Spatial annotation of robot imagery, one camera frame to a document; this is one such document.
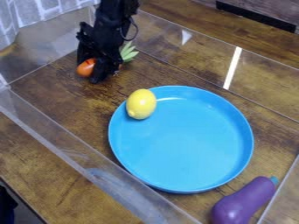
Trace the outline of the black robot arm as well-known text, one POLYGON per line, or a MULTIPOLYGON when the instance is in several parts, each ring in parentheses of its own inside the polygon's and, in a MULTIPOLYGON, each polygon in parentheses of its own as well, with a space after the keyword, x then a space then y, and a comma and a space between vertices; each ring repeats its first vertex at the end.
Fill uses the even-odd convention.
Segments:
POLYGON ((127 33, 131 25, 137 28, 133 16, 138 8, 139 0, 101 0, 95 24, 79 23, 78 66, 95 59, 89 77, 93 84, 98 84, 115 74, 125 63, 121 46, 135 38, 129 38, 127 33))

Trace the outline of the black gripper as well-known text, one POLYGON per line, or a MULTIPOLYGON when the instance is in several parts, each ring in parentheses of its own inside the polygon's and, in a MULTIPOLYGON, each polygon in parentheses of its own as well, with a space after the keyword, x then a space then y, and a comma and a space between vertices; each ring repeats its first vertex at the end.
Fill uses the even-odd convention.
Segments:
POLYGON ((79 23, 78 64, 97 58, 89 81, 101 83, 110 75, 118 74, 123 66, 119 48, 125 44, 131 16, 126 13, 109 15, 106 12, 97 13, 95 24, 79 23))

